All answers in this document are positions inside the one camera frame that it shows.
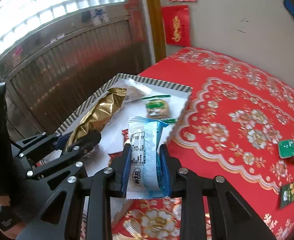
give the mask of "floral tablecloth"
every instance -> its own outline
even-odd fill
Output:
[[[285,239],[294,227],[294,203],[279,210],[279,191],[294,181],[294,165],[279,158],[277,143],[294,140],[294,89],[241,60],[196,48],[141,75],[193,87],[170,155],[200,176],[224,176],[276,238]],[[113,238],[177,240],[180,211],[180,199],[136,200]]]

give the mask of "dark green snack packet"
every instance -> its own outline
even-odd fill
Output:
[[[294,202],[294,182],[282,186],[280,197],[280,209]]]

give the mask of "metal screw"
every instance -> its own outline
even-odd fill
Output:
[[[28,177],[31,177],[33,174],[34,174],[33,171],[28,171],[28,172],[26,173],[26,175],[27,175]]]
[[[83,163],[82,162],[76,162],[75,165],[76,165],[76,167],[80,168],[81,166],[83,166]]]
[[[187,174],[188,173],[188,169],[187,168],[180,168],[179,169],[179,173],[180,174]]]
[[[70,176],[70,177],[67,179],[68,183],[74,183],[76,180],[77,180],[77,179],[76,179],[75,176]]]
[[[224,183],[225,182],[225,178],[223,176],[217,176],[216,177],[216,182]]]
[[[106,174],[112,173],[112,168],[111,167],[105,168],[104,173]]]

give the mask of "green square jelly cup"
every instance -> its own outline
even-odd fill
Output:
[[[281,159],[286,159],[294,156],[294,141],[284,140],[278,142],[279,156]]]

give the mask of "white wall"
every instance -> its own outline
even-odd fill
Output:
[[[188,4],[191,45],[260,67],[294,87],[294,20],[283,0],[197,0]],[[167,45],[167,55],[180,47]]]

